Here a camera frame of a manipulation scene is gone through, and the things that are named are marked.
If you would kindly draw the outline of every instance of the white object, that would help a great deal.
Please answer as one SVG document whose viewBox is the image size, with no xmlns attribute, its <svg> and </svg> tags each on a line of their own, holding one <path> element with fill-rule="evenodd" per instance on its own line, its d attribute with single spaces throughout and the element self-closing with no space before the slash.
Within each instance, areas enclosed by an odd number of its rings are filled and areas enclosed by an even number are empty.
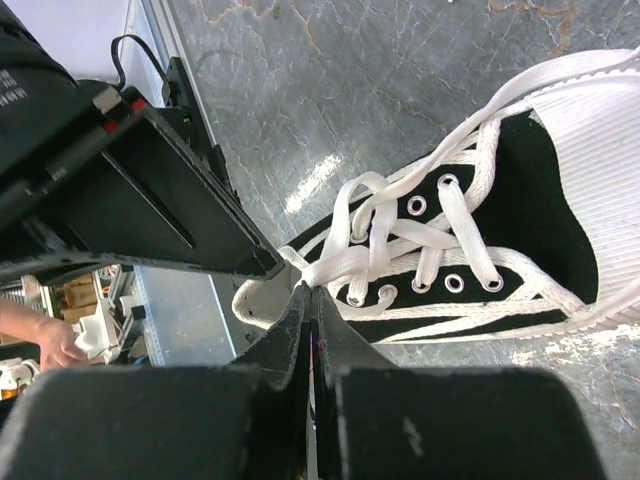
<svg viewBox="0 0 640 480">
<path fill-rule="evenodd" d="M 116 325 L 116 320 L 109 313 L 109 300 L 100 298 L 96 313 L 80 318 L 73 326 L 78 334 L 75 343 L 89 360 L 102 357 L 105 363 L 109 363 L 118 357 L 121 350 Z"/>
<path fill-rule="evenodd" d="M 17 390 L 29 385 L 40 373 L 39 365 L 33 360 L 12 358 L 0 362 L 0 390 Z"/>
<path fill-rule="evenodd" d="M 5 0 L 49 55 L 76 79 L 117 81 L 111 40 L 125 32 L 129 0 Z"/>
<path fill-rule="evenodd" d="M 493 185 L 502 119 L 529 110 L 535 112 L 556 147 L 563 193 L 596 256 L 599 288 L 592 305 L 585 305 L 526 256 L 487 247 L 471 216 Z M 640 48 L 582 52 L 541 63 L 507 82 L 428 157 L 387 179 L 368 172 L 347 182 L 338 194 L 331 228 L 300 252 L 284 247 L 281 253 L 310 286 L 326 285 L 335 297 L 341 287 L 349 285 L 349 302 L 336 300 L 346 319 L 458 317 L 394 335 L 386 341 L 449 334 L 505 316 L 550 310 L 561 310 L 567 320 L 418 342 L 538 336 L 636 321 L 640 319 L 640 189 L 630 179 L 640 176 L 638 132 Z M 455 177 L 441 178 L 437 188 L 442 213 L 428 224 L 398 219 L 397 199 L 409 194 L 430 171 L 445 163 L 473 163 L 480 173 L 464 195 Z M 372 195 L 350 213 L 351 197 L 360 185 Z M 390 234 L 398 238 L 388 241 Z M 367 235 L 368 247 L 349 246 L 350 239 L 364 241 Z M 304 255 L 322 241 L 320 259 L 308 264 Z M 409 253 L 416 249 L 420 253 Z M 496 266 L 516 272 L 523 285 L 505 301 L 425 304 L 403 309 L 389 309 L 396 295 L 392 289 L 380 289 L 376 305 L 358 308 L 364 304 L 370 282 L 414 271 L 414 290 L 426 293 L 439 268 L 452 265 L 469 266 L 489 292 L 503 286 Z M 294 276 L 286 272 L 285 282 L 286 275 L 289 279 Z M 268 296 L 268 289 L 260 292 L 261 285 L 246 282 L 237 292 L 233 308 L 241 320 L 268 326 L 277 318 L 261 317 L 252 301 L 252 297 Z"/>
</svg>

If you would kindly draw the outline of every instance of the metal eyelet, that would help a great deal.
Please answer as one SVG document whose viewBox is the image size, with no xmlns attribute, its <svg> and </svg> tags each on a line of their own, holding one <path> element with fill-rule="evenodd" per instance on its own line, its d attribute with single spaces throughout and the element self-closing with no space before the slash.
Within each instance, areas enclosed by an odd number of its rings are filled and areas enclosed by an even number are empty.
<svg viewBox="0 0 640 480">
<path fill-rule="evenodd" d="M 447 287 L 447 290 L 451 293 L 460 293 L 464 290 L 464 280 L 460 275 L 450 273 L 444 278 L 444 286 Z"/>
<path fill-rule="evenodd" d="M 427 293 L 430 288 L 430 283 L 427 283 L 426 285 L 418 285 L 415 278 L 411 280 L 411 289 L 416 293 Z"/>
<path fill-rule="evenodd" d="M 453 175 L 452 173 L 446 173 L 438 179 L 438 188 L 449 185 L 450 183 L 455 183 L 458 185 L 458 177 Z"/>
<path fill-rule="evenodd" d="M 498 280 L 494 280 L 493 282 L 489 282 L 488 285 L 482 286 L 482 288 L 484 288 L 487 292 L 491 293 L 499 292 L 500 290 L 502 290 L 502 287 L 504 287 L 504 279 L 500 275 L 498 275 Z"/>
<path fill-rule="evenodd" d="M 389 291 L 393 295 L 393 298 L 396 298 L 398 296 L 398 289 L 396 288 L 395 285 L 383 285 L 378 290 L 378 297 L 382 298 L 382 296 Z"/>
<path fill-rule="evenodd" d="M 351 298 L 351 297 L 347 297 L 347 303 L 349 304 L 349 306 L 354 307 L 354 308 L 360 308 L 361 306 L 364 305 L 364 300 L 358 301 L 357 298 Z"/>
<path fill-rule="evenodd" d="M 413 215 L 414 217 L 422 215 L 427 211 L 427 201 L 420 195 L 411 197 L 407 202 L 407 211 L 409 212 L 409 215 Z"/>
<path fill-rule="evenodd" d="M 349 240 L 351 241 L 351 243 L 364 243 L 367 241 L 367 239 L 369 238 L 369 234 L 367 232 L 364 233 L 364 236 L 362 238 L 357 238 L 354 236 L 353 232 L 351 232 L 351 235 L 349 236 Z"/>
</svg>

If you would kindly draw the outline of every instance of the sneaker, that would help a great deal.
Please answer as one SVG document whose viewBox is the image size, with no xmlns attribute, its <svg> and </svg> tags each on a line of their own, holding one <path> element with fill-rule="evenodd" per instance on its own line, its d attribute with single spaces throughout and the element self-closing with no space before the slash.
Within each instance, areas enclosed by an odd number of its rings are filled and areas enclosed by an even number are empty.
<svg viewBox="0 0 640 480">
<path fill-rule="evenodd" d="M 430 155 L 347 182 L 233 301 L 268 328 L 299 281 L 370 342 L 533 337 L 640 318 L 640 48 L 507 82 Z M 365 186 L 368 193 L 353 199 Z"/>
</svg>

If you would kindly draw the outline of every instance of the gray marble surface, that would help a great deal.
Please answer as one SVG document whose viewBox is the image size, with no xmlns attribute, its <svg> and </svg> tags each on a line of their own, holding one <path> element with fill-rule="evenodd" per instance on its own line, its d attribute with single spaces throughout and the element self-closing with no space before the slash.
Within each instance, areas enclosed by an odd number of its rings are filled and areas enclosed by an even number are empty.
<svg viewBox="0 0 640 480">
<path fill-rule="evenodd" d="M 282 245 L 348 179 L 433 149 L 544 59 L 635 47 L 637 0 L 181 0 L 181 39 L 243 206 Z M 608 474 L 640 478 L 640 329 L 382 346 L 402 365 L 535 365 L 572 389 Z"/>
</svg>

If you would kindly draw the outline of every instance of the white shoelace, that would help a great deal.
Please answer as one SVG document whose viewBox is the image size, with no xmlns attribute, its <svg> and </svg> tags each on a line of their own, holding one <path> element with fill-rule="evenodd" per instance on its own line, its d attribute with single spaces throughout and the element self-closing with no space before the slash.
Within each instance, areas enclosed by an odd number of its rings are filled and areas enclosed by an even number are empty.
<svg viewBox="0 0 640 480">
<path fill-rule="evenodd" d="M 376 316 L 391 306 L 397 290 L 386 285 L 378 292 L 377 305 L 362 307 L 370 282 L 397 270 L 399 263 L 406 263 L 405 254 L 420 248 L 412 286 L 415 291 L 424 293 L 438 275 L 444 250 L 461 248 L 471 271 L 483 287 L 493 292 L 500 290 L 503 280 L 471 216 L 491 188 L 493 171 L 485 191 L 472 198 L 465 198 L 455 177 L 441 178 L 438 181 L 438 198 L 443 213 L 439 215 L 441 218 L 432 221 L 432 226 L 398 219 L 397 199 L 415 189 L 433 168 L 453 155 L 476 155 L 478 165 L 489 164 L 493 168 L 500 118 L 513 114 L 514 106 L 507 106 L 511 102 L 568 79 L 602 69 L 624 68 L 638 58 L 640 47 L 634 51 L 582 52 L 536 65 L 503 85 L 483 109 L 461 123 L 431 155 L 419 161 L 418 167 L 404 177 L 390 183 L 377 173 L 367 172 L 347 182 L 336 199 L 331 228 L 320 258 L 302 269 L 302 280 L 310 286 L 327 285 L 334 297 L 341 287 L 349 284 L 349 305 L 339 305 L 341 313 L 353 319 Z M 478 127 L 478 134 L 473 133 Z M 476 141 L 475 150 L 464 150 Z M 359 185 L 366 186 L 372 195 L 351 215 L 349 202 Z M 361 245 L 349 247 L 350 240 L 353 243 L 365 241 L 369 227 L 369 248 Z M 449 227 L 454 235 L 443 231 Z M 388 241 L 390 234 L 399 238 Z"/>
</svg>

